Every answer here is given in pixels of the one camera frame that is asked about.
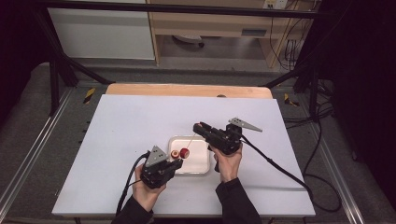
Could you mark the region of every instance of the black sleeve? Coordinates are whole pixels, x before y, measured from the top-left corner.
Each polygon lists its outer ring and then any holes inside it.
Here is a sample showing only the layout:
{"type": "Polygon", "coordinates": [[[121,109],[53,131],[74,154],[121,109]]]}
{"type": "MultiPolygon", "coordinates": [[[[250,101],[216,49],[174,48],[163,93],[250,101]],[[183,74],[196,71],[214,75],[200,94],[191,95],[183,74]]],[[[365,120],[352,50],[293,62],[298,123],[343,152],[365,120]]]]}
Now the black sleeve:
{"type": "Polygon", "coordinates": [[[111,224],[147,224],[151,218],[152,213],[146,211],[134,197],[131,197],[111,224]]]}
{"type": "Polygon", "coordinates": [[[224,224],[262,224],[260,215],[248,198],[239,178],[219,184],[216,193],[222,205],[224,224]]]}

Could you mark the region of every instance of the human hand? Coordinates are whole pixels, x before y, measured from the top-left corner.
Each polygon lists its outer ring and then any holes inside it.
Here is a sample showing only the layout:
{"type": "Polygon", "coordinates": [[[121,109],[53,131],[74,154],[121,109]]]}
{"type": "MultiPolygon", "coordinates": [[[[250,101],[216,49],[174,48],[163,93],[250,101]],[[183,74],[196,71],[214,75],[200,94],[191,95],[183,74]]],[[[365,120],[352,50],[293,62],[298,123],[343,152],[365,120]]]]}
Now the human hand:
{"type": "MultiPolygon", "coordinates": [[[[140,164],[134,169],[135,181],[140,180],[140,174],[142,174],[143,164],[140,164]]],[[[158,196],[166,188],[166,185],[162,185],[158,189],[151,189],[142,181],[134,183],[132,185],[132,191],[134,199],[146,210],[151,211],[154,204],[157,202],[158,196]]]]}
{"type": "Polygon", "coordinates": [[[225,155],[215,147],[210,146],[215,153],[215,160],[219,163],[220,180],[228,182],[238,177],[239,164],[242,160],[242,144],[234,154],[225,155]]]}

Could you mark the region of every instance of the clear plastic tray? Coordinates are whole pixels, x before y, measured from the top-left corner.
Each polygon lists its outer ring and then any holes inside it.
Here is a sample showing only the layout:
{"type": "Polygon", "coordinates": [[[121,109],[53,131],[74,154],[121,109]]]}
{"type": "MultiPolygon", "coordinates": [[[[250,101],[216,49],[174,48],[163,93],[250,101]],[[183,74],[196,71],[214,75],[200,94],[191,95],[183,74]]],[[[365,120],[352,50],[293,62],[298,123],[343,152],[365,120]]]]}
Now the clear plastic tray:
{"type": "Polygon", "coordinates": [[[190,155],[184,159],[183,165],[176,170],[176,175],[204,175],[209,171],[209,150],[207,150],[208,143],[201,136],[185,135],[174,136],[169,140],[169,160],[173,161],[171,157],[172,150],[180,151],[183,147],[188,147],[190,155]]]}

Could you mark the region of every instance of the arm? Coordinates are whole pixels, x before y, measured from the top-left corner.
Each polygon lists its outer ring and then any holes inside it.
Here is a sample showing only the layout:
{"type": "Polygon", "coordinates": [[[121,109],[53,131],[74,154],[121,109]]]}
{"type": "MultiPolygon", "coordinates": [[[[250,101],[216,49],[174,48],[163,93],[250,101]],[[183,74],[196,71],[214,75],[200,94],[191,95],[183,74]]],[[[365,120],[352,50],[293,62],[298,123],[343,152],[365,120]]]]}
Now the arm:
{"type": "MultiPolygon", "coordinates": [[[[134,170],[135,180],[140,180],[143,164],[134,170]]],[[[111,222],[112,224],[146,224],[152,218],[152,207],[157,202],[160,193],[166,188],[165,185],[159,189],[150,189],[143,182],[139,181],[132,186],[133,196],[122,208],[118,216],[111,222]]]]}
{"type": "Polygon", "coordinates": [[[222,219],[224,224],[261,224],[260,215],[248,198],[238,178],[238,169],[242,160],[242,145],[230,156],[215,152],[215,159],[219,162],[221,183],[216,188],[222,205],[222,219]]]}

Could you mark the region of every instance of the white table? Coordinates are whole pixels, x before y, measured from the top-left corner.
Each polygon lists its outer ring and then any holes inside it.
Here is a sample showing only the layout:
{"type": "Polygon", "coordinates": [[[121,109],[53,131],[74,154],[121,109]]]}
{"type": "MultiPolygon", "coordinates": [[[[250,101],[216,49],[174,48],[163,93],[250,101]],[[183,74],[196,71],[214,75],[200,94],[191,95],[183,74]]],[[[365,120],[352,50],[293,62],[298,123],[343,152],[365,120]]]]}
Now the white table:
{"type": "MultiPolygon", "coordinates": [[[[103,95],[52,210],[64,217],[113,217],[135,160],[154,145],[167,151],[174,135],[193,135],[203,121],[224,129],[238,117],[262,133],[244,135],[264,154],[302,179],[276,100],[186,96],[103,95]]],[[[154,206],[156,217],[219,217],[219,174],[175,176],[154,206]]],[[[315,211],[303,187],[244,145],[239,178],[263,217],[309,217],[315,211]]]]}

